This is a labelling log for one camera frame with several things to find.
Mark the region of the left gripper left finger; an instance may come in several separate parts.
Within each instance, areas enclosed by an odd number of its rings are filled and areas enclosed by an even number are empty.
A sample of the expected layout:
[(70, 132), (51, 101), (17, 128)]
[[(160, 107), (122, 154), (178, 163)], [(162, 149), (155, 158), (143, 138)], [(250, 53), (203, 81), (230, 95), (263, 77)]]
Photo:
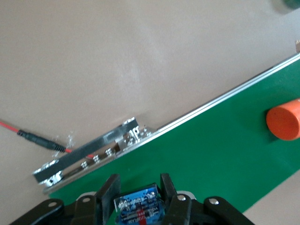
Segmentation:
[(112, 174), (95, 194), (85, 193), (69, 205), (61, 199), (45, 200), (11, 224), (105, 225), (114, 211), (113, 199), (120, 191), (120, 175)]

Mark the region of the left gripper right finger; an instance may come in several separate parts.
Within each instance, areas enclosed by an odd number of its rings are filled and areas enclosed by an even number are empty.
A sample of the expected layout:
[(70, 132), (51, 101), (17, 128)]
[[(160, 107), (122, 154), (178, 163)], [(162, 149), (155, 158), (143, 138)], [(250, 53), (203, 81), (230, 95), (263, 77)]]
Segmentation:
[(203, 203), (187, 194), (177, 193), (169, 174), (160, 174), (160, 189), (166, 204), (163, 225), (252, 225), (246, 216), (219, 196), (206, 198)]

